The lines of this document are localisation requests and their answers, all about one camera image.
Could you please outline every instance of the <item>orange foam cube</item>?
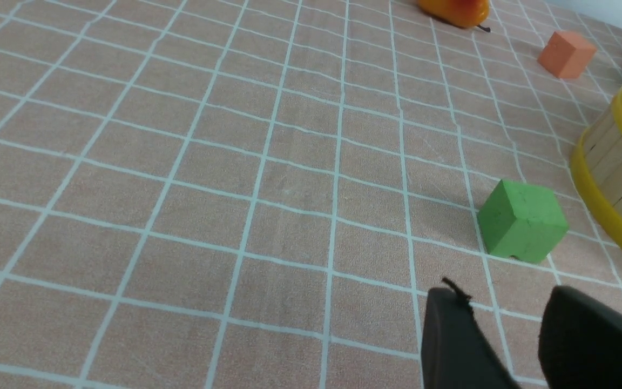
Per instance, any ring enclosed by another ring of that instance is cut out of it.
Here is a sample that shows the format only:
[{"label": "orange foam cube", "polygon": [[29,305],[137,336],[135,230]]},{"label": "orange foam cube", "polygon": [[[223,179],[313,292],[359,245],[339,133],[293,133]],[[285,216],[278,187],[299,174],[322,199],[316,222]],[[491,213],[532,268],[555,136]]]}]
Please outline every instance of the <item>orange foam cube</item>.
[{"label": "orange foam cube", "polygon": [[556,31],[539,55],[539,63],[558,78],[577,78],[597,48],[574,31]]}]

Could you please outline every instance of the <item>yellow bell pepper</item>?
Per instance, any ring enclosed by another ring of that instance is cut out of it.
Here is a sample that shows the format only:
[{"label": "yellow bell pepper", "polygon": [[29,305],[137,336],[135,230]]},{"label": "yellow bell pepper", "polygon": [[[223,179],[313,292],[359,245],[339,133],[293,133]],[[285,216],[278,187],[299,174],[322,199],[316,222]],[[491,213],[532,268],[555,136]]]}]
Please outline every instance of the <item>yellow bell pepper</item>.
[{"label": "yellow bell pepper", "polygon": [[461,29],[479,27],[489,17],[489,0],[418,0],[422,10]]}]

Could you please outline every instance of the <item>green object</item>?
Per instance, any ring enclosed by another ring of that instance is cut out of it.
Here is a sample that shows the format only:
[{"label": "green object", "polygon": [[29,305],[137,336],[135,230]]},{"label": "green object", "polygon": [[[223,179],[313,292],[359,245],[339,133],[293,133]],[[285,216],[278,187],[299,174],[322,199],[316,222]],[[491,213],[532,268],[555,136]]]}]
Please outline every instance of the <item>green object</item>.
[{"label": "green object", "polygon": [[489,254],[540,263],[568,231],[553,191],[501,180],[477,214]]}]

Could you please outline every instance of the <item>grid pattern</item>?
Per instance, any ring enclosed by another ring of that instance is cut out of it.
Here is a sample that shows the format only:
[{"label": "grid pattern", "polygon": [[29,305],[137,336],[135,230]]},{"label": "grid pattern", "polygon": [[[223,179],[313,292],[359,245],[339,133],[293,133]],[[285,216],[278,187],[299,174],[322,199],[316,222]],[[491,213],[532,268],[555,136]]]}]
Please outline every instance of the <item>grid pattern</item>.
[{"label": "grid pattern", "polygon": [[[622,84],[622,30],[494,0],[0,0],[0,386],[420,387],[442,275],[526,387],[551,288],[622,312],[622,252],[567,168]],[[599,52],[576,81],[551,33]],[[484,252],[500,178],[571,230]]]}]

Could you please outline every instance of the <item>cube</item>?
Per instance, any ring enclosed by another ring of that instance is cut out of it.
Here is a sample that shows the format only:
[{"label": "cube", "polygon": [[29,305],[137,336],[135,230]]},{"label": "cube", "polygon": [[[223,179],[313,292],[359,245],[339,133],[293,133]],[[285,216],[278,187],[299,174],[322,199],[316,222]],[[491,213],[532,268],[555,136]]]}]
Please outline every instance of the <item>cube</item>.
[{"label": "cube", "polygon": [[556,31],[538,61],[558,78],[577,78],[592,61],[597,48],[574,31]]},{"label": "cube", "polygon": [[540,263],[568,231],[553,191],[501,180],[477,214],[486,250],[492,256]]}]

